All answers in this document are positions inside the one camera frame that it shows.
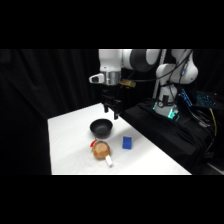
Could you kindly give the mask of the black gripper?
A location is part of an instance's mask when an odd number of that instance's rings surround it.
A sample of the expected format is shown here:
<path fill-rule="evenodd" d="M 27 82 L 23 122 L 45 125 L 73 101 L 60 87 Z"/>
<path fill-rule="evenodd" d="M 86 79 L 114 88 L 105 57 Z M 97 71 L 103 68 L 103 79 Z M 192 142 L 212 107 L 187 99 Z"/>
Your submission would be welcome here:
<path fill-rule="evenodd" d="M 121 112 L 121 100 L 118 97 L 118 85 L 103 87 L 101 103 L 104 106 L 105 113 L 111 109 L 114 112 L 114 120 L 119 118 L 119 113 Z"/>

